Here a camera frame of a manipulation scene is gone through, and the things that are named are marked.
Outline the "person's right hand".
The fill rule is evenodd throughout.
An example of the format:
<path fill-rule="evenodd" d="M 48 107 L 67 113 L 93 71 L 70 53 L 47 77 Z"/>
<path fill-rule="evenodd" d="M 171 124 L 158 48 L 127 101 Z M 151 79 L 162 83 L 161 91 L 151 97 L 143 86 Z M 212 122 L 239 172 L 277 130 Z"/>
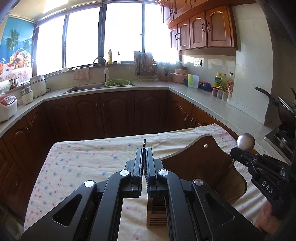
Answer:
<path fill-rule="evenodd" d="M 272 205 L 267 201 L 260 209 L 259 216 L 255 226 L 261 230 L 273 235 L 281 225 L 281 221 L 271 215 L 273 210 Z"/>

